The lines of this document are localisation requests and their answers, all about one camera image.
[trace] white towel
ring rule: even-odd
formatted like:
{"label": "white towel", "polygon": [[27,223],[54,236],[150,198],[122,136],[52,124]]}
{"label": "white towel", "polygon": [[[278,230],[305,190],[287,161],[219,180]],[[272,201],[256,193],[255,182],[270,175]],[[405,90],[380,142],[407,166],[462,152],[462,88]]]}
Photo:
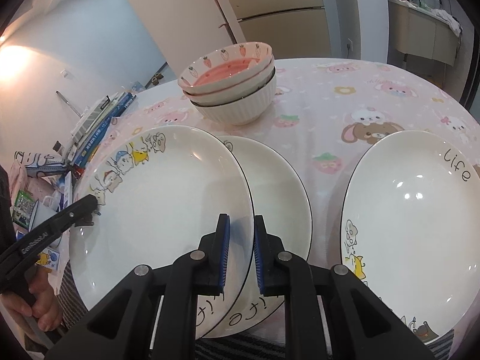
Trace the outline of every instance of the white towel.
{"label": "white towel", "polygon": [[451,30],[454,32],[454,34],[459,37],[460,32],[462,31],[462,27],[460,26],[460,23],[456,21],[452,15],[450,15],[447,11],[443,9],[432,9],[431,13],[434,14],[437,17],[441,17],[443,20],[448,21],[448,25],[450,26]]}

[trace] round table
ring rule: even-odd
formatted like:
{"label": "round table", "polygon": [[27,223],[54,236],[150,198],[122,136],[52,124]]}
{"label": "round table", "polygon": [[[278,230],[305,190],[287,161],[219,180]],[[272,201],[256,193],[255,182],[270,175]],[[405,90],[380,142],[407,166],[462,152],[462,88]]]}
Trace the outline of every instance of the round table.
{"label": "round table", "polygon": [[[139,93],[127,114],[112,122],[86,173],[115,141],[159,125],[183,124],[214,135],[258,140],[285,157],[300,176],[313,214],[309,263],[331,267],[340,262],[340,215],[350,176],[365,151],[385,133],[430,131],[450,141],[472,164],[480,163],[478,123],[456,100],[414,74],[387,64],[330,58],[278,60],[275,66],[274,102],[247,126],[203,119],[176,81]],[[369,126],[370,134],[357,136],[358,124]],[[479,314],[479,299],[454,328],[453,344],[453,332],[445,338],[443,354],[450,345],[453,353],[462,341]],[[283,307],[250,332],[285,342]]]}

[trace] person's hand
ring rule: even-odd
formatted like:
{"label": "person's hand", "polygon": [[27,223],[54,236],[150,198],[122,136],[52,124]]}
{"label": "person's hand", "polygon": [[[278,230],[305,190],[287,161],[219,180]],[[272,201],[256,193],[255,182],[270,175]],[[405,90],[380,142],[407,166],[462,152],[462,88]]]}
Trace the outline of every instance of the person's hand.
{"label": "person's hand", "polygon": [[5,292],[0,299],[13,318],[25,333],[38,342],[33,330],[23,318],[34,316],[38,318],[38,327],[47,332],[56,329],[62,322],[62,308],[49,283],[49,273],[39,266],[32,280],[28,283],[28,290],[34,294],[37,301],[30,307],[25,300],[13,292]]}

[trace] screw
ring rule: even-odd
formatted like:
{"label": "screw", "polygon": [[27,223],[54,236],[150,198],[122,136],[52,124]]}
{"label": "screw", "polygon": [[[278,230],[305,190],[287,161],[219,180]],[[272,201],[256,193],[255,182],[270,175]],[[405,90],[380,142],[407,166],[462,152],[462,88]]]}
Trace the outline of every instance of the screw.
{"label": "screw", "polygon": [[281,261],[290,261],[292,259],[292,254],[287,251],[281,251],[277,257]]}
{"label": "screw", "polygon": [[201,250],[194,250],[192,253],[190,253],[190,258],[192,260],[201,260],[203,257],[205,257],[205,252]]}
{"label": "screw", "polygon": [[349,272],[349,269],[346,266],[344,266],[342,264],[339,264],[339,265],[334,266],[333,271],[337,275],[345,276]]}
{"label": "screw", "polygon": [[133,272],[135,272],[137,276],[145,276],[148,273],[148,271],[149,269],[146,265],[138,265],[133,270]]}

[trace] oval plate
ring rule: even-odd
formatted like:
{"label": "oval plate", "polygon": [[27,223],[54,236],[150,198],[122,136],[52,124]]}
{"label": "oval plate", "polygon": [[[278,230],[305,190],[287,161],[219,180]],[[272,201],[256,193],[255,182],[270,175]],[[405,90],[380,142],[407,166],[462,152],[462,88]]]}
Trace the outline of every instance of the oval plate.
{"label": "oval plate", "polygon": [[[311,210],[307,192],[291,165],[276,151],[256,140],[224,136],[220,140],[240,163],[269,234],[282,238],[285,250],[307,258],[311,246]],[[263,297],[258,290],[255,261],[247,282],[220,324],[206,338],[242,332],[260,323],[283,303],[283,297]]]}
{"label": "oval plate", "polygon": [[94,193],[99,202],[94,225],[70,233],[71,270],[87,309],[135,266],[167,266],[197,249],[226,213],[224,296],[199,297],[196,337],[225,316],[251,263],[254,213],[242,169],[222,142],[193,127],[153,128],[112,150],[79,188],[78,197]]}
{"label": "oval plate", "polygon": [[452,329],[480,287],[480,179],[452,144],[401,131],[358,163],[342,262],[424,342]]}

